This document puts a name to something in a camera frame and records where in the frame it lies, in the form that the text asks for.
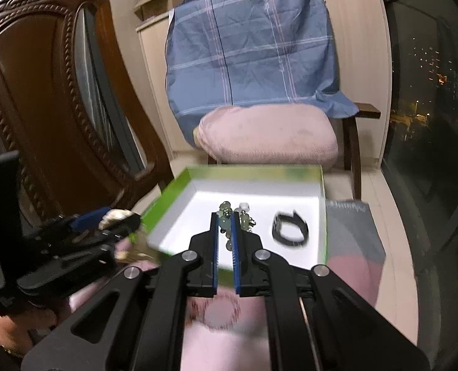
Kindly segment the person left hand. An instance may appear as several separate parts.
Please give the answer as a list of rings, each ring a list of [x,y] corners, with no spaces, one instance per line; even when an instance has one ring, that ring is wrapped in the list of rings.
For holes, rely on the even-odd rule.
[[[50,309],[31,306],[17,315],[0,315],[0,346],[24,356],[35,345],[30,330],[50,328],[58,324],[58,316]]]

